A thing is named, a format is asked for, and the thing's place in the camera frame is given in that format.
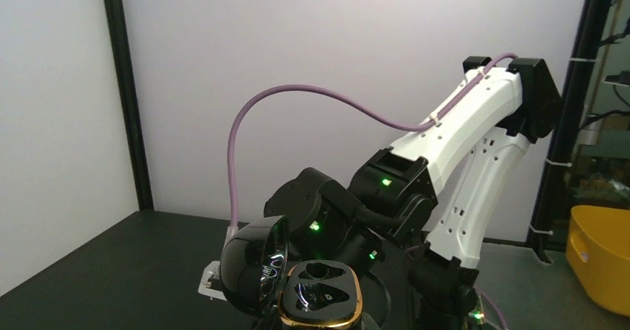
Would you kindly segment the black earbud charging case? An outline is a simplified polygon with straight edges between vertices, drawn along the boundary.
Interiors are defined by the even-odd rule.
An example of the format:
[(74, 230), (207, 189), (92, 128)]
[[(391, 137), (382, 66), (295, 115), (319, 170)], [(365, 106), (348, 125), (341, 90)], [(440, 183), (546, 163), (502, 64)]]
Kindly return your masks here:
[(227, 302), (255, 329), (378, 329), (363, 310), (355, 272), (331, 260), (290, 265), (284, 216), (254, 221), (224, 246), (219, 279)]

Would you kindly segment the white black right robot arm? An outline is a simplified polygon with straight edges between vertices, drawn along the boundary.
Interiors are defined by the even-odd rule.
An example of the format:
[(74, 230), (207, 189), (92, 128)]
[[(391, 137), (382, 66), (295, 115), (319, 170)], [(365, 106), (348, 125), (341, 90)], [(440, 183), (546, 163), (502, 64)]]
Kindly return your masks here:
[(471, 56), (453, 93), (420, 125), (375, 152), (343, 186), (312, 167), (266, 202), (288, 219), (291, 255), (338, 261), (367, 276), (388, 242), (408, 248), (416, 329), (465, 329), (478, 305), (481, 245), (505, 184), (559, 121), (546, 61)]

